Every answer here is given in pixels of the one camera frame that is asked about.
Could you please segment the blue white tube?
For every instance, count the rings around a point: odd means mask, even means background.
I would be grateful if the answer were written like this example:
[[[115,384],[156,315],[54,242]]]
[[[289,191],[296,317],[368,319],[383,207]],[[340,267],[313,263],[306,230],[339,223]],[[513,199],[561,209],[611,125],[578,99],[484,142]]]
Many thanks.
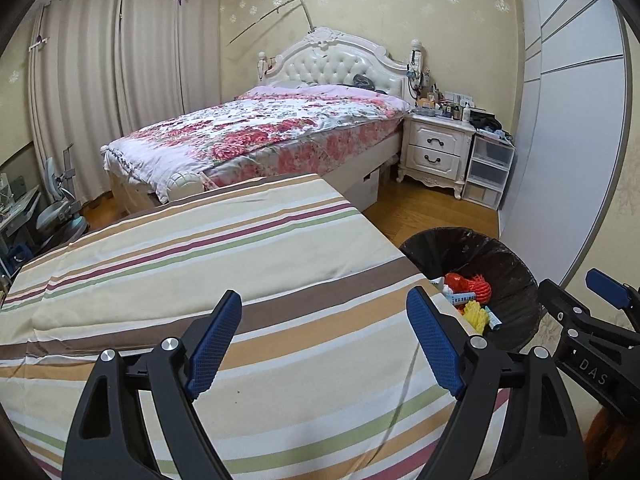
[[[453,306],[465,306],[469,301],[476,300],[475,292],[444,292],[445,298]]]

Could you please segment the red foam net bottle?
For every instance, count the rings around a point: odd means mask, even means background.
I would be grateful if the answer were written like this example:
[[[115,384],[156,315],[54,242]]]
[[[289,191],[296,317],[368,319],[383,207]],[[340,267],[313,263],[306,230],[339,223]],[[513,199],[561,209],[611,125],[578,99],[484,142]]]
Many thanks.
[[[483,275],[477,274],[472,278],[464,278],[460,274],[450,272],[444,276],[444,280],[455,294],[470,294],[472,292],[475,295],[475,300],[482,306],[489,304],[489,300],[491,300],[492,289]]]

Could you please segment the black lined trash bin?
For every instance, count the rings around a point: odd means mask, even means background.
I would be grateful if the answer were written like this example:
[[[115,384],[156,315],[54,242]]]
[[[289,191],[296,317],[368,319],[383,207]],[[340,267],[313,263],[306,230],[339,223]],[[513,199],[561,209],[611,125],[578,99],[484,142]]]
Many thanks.
[[[486,337],[497,348],[518,352],[538,332],[546,313],[538,301],[538,284],[524,262],[495,238],[441,226],[414,234],[400,250],[427,278],[452,272],[464,278],[480,275],[488,282],[488,307],[501,326]]]

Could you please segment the white sliding wardrobe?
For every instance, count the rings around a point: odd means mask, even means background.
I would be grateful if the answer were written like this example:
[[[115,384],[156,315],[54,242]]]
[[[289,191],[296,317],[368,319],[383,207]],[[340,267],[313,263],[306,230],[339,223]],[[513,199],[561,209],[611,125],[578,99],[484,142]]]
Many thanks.
[[[567,284],[620,177],[632,71],[613,0],[522,0],[524,75],[516,161],[500,238],[532,271]]]

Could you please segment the clear plastic drawer unit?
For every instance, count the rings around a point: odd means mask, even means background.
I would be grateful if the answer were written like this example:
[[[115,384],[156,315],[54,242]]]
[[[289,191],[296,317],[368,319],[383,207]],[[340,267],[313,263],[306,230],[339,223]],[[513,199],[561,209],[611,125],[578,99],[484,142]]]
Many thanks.
[[[500,208],[514,161],[515,146],[477,131],[466,167],[462,198],[491,210]]]

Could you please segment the white two-drawer nightstand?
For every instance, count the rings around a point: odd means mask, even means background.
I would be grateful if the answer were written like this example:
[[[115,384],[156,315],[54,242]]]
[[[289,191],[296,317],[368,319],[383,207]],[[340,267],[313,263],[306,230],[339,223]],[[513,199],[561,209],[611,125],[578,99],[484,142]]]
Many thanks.
[[[409,178],[427,188],[451,188],[461,200],[476,130],[466,122],[416,113],[402,123],[397,182]]]

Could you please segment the grey desk chair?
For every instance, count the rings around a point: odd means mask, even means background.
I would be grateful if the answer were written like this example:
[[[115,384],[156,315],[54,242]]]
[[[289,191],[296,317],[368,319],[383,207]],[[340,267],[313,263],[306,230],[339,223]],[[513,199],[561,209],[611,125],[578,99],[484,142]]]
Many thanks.
[[[72,165],[70,144],[63,151],[63,170],[58,172],[52,157],[44,163],[44,184],[52,202],[40,212],[36,230],[43,237],[40,252],[48,252],[55,247],[79,240],[89,225],[81,214],[81,203],[76,197],[74,177],[76,170]]]

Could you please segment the white cardboard box under bed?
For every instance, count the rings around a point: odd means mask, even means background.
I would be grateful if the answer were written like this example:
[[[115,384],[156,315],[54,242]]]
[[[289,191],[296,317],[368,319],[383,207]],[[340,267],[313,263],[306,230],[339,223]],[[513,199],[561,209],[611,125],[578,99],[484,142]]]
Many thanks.
[[[378,201],[380,170],[376,168],[362,180],[355,183],[343,193],[346,200],[360,212],[373,206]]]

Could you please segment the desk with clutter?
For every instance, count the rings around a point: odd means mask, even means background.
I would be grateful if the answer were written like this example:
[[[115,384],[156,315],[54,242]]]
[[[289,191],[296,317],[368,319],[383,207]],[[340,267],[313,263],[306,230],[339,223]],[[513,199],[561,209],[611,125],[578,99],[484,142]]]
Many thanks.
[[[16,198],[8,177],[1,175],[1,273],[10,280],[37,249],[32,235],[32,219],[40,198],[39,186]]]

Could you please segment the nightstand clutter items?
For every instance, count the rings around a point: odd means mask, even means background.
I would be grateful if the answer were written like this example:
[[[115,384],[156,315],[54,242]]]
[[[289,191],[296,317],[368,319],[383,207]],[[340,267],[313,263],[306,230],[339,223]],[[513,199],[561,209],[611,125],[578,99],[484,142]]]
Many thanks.
[[[416,114],[464,122],[476,131],[486,132],[496,139],[510,141],[510,133],[503,129],[502,123],[494,114],[475,107],[469,96],[443,92],[437,84],[431,82],[431,74],[425,68],[424,54],[422,42],[413,39],[406,65],[406,78]]]

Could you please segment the white bed with floral quilt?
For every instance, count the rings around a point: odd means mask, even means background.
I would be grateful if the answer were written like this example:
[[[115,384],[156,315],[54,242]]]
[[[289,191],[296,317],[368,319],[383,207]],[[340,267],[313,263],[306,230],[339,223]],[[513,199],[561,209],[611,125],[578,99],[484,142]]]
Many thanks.
[[[114,196],[129,211],[282,174],[318,174],[352,190],[400,151],[410,63],[327,27],[270,58],[258,86],[102,146]]]

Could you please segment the beige curtain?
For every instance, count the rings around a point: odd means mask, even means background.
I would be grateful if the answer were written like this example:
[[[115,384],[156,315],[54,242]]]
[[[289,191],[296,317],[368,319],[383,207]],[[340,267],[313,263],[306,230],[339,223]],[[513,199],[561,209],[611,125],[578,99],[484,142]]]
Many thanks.
[[[49,0],[36,12],[28,102],[40,162],[72,151],[76,194],[110,187],[102,146],[221,100],[220,0]]]

